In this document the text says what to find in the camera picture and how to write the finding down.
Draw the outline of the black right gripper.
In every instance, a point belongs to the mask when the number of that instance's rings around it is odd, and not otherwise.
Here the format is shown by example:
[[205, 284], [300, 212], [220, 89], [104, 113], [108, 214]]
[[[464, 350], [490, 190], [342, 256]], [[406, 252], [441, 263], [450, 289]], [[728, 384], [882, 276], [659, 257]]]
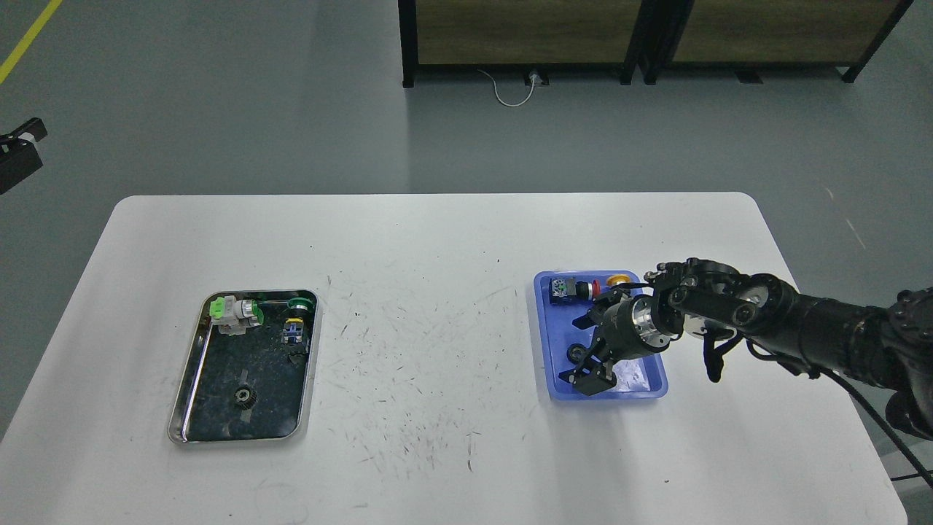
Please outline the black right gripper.
[[573, 320], [579, 330], [594, 327], [593, 342], [576, 366], [558, 378], [585, 396], [610, 391], [617, 385], [615, 363], [660, 353], [660, 330], [651, 318], [650, 296], [631, 297], [630, 286], [613, 286], [593, 300], [585, 314]]

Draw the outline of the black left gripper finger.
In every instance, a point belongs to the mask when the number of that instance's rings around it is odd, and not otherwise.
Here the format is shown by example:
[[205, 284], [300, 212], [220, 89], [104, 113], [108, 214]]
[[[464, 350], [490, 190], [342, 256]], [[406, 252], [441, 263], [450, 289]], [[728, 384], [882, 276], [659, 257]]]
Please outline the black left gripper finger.
[[36, 143], [46, 136], [47, 129], [40, 117], [31, 117], [13, 131], [2, 134], [1, 194], [9, 192], [43, 166]]

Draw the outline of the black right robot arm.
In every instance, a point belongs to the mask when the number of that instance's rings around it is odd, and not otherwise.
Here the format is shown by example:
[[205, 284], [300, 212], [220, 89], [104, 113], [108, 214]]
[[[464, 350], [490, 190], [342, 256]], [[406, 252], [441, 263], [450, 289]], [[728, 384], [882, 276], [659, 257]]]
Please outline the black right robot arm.
[[931, 482], [901, 439], [931, 439], [930, 288], [903, 290], [886, 308], [858, 306], [803, 295], [770, 273], [690, 258], [661, 262], [640, 282], [560, 276], [547, 284], [547, 299], [587, 305], [572, 323], [593, 329], [592, 341], [570, 345], [571, 367], [558, 375], [579, 394], [609, 391], [618, 362], [659, 354], [686, 335], [702, 340], [707, 378], [717, 383], [726, 354], [745, 343], [760, 361], [841, 386]]

